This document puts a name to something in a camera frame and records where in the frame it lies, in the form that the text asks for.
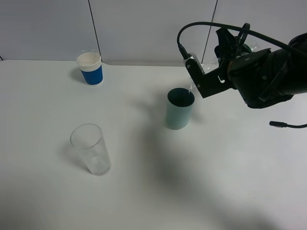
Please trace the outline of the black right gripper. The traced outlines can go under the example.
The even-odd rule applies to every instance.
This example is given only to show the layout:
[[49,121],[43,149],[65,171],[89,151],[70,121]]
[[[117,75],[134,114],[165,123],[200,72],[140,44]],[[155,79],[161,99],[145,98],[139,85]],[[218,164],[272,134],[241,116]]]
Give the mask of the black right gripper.
[[233,36],[225,24],[216,31],[218,46],[214,52],[219,63],[233,61],[228,68],[228,78],[239,91],[244,102],[250,108],[267,108],[272,106],[270,98],[260,99],[264,90],[272,81],[272,52],[269,48],[249,54],[249,46],[245,44],[246,33],[239,32]]

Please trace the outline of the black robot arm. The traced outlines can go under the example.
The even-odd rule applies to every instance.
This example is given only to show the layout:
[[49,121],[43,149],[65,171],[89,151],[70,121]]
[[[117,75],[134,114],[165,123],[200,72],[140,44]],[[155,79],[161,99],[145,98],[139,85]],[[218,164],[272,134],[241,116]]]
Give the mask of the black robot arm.
[[238,35],[228,29],[216,31],[219,59],[219,78],[227,89],[238,90],[244,102],[253,109],[266,108],[285,102],[295,94],[307,91],[307,57],[291,51],[307,52],[307,35],[293,38],[276,51],[270,48],[253,51],[245,41],[248,36],[244,24]]

